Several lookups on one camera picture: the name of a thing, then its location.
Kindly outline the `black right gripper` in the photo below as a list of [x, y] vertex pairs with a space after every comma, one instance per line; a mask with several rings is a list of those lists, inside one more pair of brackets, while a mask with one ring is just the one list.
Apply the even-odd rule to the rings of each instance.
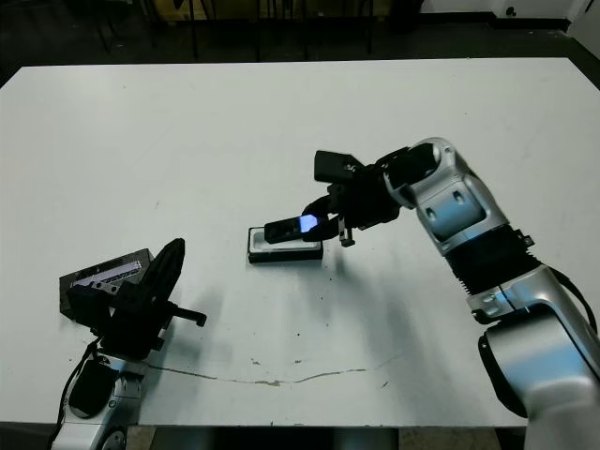
[[302, 216], [315, 218], [304, 240], [320, 242], [339, 236], [341, 245], [347, 248], [355, 244], [353, 229], [365, 230], [393, 221], [399, 209], [387, 190], [383, 169], [369, 164], [356, 169], [349, 180], [329, 185], [326, 195], [304, 208]]

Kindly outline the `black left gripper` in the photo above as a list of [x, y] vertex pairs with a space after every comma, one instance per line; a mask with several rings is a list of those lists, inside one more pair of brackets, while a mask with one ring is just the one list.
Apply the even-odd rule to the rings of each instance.
[[91, 329], [100, 338], [100, 347], [132, 360], [143, 360], [160, 351], [172, 319], [181, 318], [202, 327], [206, 315], [185, 309], [170, 301], [181, 275], [186, 254], [183, 238], [167, 244], [150, 263], [142, 280], [120, 286], [93, 282], [91, 293], [98, 301]]

